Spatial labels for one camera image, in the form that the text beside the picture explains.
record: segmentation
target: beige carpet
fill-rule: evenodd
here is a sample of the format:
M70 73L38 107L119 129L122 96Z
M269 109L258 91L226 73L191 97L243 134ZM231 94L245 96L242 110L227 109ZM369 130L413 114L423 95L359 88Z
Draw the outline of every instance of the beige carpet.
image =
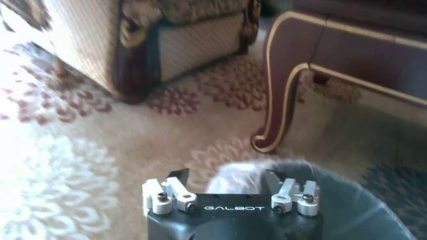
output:
M40 50L14 34L2 42L2 239L146 239L142 183L185 167L198 192L221 165L263 158L305 158L374 186L391 179L377 184L375 166L403 165L425 176L427 112L334 79L319 86L310 72L278 154L254 151L250 136L266 109L265 38L262 32L249 56L186 76L139 105L117 102L88 79L51 90L52 65ZM426 206L422 195L414 199ZM427 209L399 204L403 217ZM419 237L427 236L421 219L407 224Z

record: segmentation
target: plastic bag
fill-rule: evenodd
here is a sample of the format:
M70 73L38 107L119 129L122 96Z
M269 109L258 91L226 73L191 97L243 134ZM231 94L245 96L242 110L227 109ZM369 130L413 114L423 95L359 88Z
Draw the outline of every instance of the plastic bag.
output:
M415 240L386 203L357 182L307 161L253 161L221 167L211 179L210 194L271 194L262 183L266 170L321 186L325 240Z

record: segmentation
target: upholstered sofa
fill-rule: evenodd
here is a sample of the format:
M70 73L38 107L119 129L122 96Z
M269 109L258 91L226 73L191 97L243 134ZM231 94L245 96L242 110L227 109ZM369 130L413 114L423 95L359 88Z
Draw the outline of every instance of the upholstered sofa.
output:
M195 68L245 53L259 27L259 0L0 3L10 27L131 103Z

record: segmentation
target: furniture leg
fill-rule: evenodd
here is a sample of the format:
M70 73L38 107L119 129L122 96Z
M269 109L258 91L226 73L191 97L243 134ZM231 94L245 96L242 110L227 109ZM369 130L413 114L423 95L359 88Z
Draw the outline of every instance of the furniture leg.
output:
M64 62L58 56L55 57L55 74L59 78L63 78L68 75Z
M323 32L323 22L305 20L301 16L294 12L281 15L267 39L267 113L265 126L251 138L254 148L263 153L275 149L290 129L301 71L310 67Z
M265 127L253 136L253 146L263 153L271 152L279 145L287 134L294 117L297 89L302 70L309 69L309 64L302 63L289 73L285 88L275 90L273 94L271 110L267 110L267 121Z

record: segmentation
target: fabric upholstery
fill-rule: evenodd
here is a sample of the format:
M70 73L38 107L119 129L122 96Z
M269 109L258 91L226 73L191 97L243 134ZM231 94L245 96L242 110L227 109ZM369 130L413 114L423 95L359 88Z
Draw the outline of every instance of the fabric upholstery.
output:
M163 82L239 50L243 17L243 13L238 13L195 25L161 27Z
M139 26L163 18L174 24L190 24L242 12L250 0L126 0L123 12Z
M50 15L43 0L0 0L36 29L50 28Z
M203 19L243 11L249 0L158 0L163 16L175 24L194 23Z
M55 55L110 91L117 37L119 0L50 0Z

